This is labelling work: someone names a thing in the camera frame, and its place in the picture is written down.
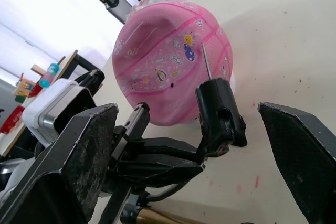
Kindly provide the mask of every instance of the white table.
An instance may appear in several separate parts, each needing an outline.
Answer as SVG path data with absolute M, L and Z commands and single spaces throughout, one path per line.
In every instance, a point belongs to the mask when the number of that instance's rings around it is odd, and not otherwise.
M 248 146 L 208 160 L 203 173 L 155 205 L 205 223 L 306 224 L 253 104 L 267 101 L 313 113 L 336 133 L 336 0 L 188 1 L 209 9 L 232 43 L 235 98 L 247 124 Z M 98 105 L 116 102 L 117 123 L 123 124 L 132 108 L 117 86 L 111 59 L 103 72 L 106 80 L 95 100 Z M 144 137 L 156 136 L 195 146 L 201 139 L 194 125 L 149 125 Z

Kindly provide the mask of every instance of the red object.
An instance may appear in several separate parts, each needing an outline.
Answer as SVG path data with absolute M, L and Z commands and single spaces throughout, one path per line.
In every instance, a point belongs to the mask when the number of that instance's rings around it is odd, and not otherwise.
M 29 93 L 28 97 L 35 97 L 39 94 L 39 92 L 42 90 L 42 87 L 40 86 L 39 82 L 42 79 L 42 77 L 38 80 L 38 82 L 35 84 L 31 92 Z
M 257 178 L 256 178 L 256 184 L 255 184 L 255 188 L 258 188 L 259 187 L 259 181 L 260 181 L 260 177 L 259 177 L 259 175 L 257 176 Z
M 18 105 L 15 110 L 11 113 L 11 115 L 7 118 L 4 125 L 1 127 L 0 132 L 4 134 L 8 134 L 13 127 L 15 127 L 16 123 L 21 119 L 22 113 L 25 110 L 24 107 Z

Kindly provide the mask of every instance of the metal needle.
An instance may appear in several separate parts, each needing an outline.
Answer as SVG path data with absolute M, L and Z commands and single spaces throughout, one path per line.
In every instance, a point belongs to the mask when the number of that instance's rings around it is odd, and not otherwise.
M 208 56 L 206 55 L 205 45 L 203 42 L 202 42 L 202 51 L 203 51 L 203 56 L 205 60 L 206 71 L 208 72 L 209 79 L 211 80 L 212 77 L 211 77 L 211 72 L 210 72 L 210 67 L 209 67 L 209 62 L 208 62 Z

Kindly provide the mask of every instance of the pink basketball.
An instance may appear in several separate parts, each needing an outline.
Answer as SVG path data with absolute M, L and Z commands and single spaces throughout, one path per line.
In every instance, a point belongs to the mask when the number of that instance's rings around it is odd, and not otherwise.
M 212 77 L 230 80 L 230 43 L 216 18 L 194 3 L 150 5 L 121 29 L 112 55 L 114 74 L 133 107 L 149 105 L 151 123 L 170 126 L 198 117 L 195 89 L 208 80 L 201 42 Z

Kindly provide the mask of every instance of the white device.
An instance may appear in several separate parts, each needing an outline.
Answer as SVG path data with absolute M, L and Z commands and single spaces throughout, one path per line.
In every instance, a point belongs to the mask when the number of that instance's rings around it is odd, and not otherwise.
M 47 148 L 74 115 L 95 106 L 87 88 L 75 81 L 58 79 L 25 108 L 22 119 Z

